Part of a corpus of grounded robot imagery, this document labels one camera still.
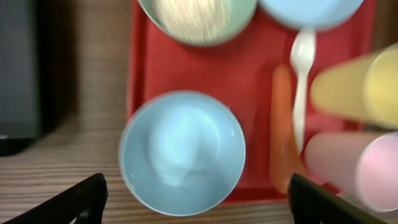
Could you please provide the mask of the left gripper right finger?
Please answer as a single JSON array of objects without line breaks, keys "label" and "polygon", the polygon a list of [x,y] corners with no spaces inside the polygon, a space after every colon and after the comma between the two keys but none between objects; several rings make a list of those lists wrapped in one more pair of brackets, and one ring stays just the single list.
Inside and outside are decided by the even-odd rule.
[{"label": "left gripper right finger", "polygon": [[386,224],[300,174],[293,174],[288,201],[298,224]]}]

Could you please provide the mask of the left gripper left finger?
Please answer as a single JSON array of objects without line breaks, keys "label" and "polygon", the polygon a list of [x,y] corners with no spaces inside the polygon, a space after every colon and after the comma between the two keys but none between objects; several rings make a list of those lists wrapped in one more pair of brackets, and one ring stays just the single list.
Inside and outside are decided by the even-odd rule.
[{"label": "left gripper left finger", "polygon": [[108,198],[102,173],[96,173],[4,224],[101,224]]}]

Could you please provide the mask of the light blue bowl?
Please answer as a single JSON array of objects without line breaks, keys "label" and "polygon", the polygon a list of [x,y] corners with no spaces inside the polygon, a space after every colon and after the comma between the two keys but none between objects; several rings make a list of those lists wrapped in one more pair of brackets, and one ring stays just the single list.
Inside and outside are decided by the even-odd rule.
[{"label": "light blue bowl", "polygon": [[144,103],[119,143],[129,191],[147,208],[175,217],[219,205],[237,186],[245,160],[235,115],[197,91],[171,91]]}]

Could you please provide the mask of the green bowl with rice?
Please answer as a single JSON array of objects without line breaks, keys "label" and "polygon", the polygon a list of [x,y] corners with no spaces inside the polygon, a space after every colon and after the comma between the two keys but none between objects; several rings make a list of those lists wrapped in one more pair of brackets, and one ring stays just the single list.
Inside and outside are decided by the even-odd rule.
[{"label": "green bowl with rice", "polygon": [[239,35],[250,23],[257,0],[138,0],[149,19],[177,42],[211,47]]}]

